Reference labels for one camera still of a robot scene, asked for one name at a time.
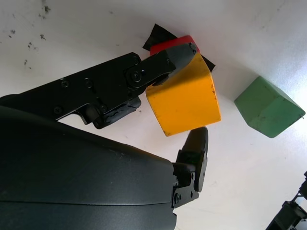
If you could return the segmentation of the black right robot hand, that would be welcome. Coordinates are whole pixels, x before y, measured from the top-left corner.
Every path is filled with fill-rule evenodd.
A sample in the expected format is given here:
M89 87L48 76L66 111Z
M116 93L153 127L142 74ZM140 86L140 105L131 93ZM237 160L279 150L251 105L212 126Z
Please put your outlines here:
M192 43L141 60L129 53L0 99L3 230L172 230L173 210L199 197L208 129L190 132L176 162L60 122L102 129L136 111L148 86L196 55Z

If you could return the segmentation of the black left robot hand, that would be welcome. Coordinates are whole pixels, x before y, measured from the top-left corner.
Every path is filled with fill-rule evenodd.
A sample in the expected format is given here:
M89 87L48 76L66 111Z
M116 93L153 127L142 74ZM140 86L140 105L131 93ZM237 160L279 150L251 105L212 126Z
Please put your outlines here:
M270 222L266 230L306 230L307 209L300 203L307 200L307 172L305 181L291 201L285 201L282 208Z

